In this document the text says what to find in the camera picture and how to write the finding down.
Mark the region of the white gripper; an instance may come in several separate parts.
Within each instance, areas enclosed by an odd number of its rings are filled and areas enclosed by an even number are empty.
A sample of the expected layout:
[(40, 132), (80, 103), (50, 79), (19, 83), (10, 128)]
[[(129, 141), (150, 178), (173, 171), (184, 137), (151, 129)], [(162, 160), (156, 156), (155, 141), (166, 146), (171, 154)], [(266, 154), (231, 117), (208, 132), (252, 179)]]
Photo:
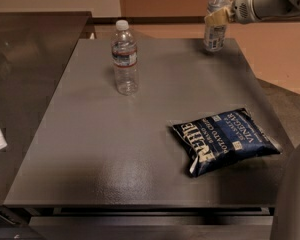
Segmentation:
[(254, 0), (234, 0), (232, 8), (224, 6), (217, 11), (209, 13), (205, 17), (205, 24), (207, 26), (227, 25), (234, 20), (240, 24), (250, 24), (259, 22), (260, 19), (256, 15)]

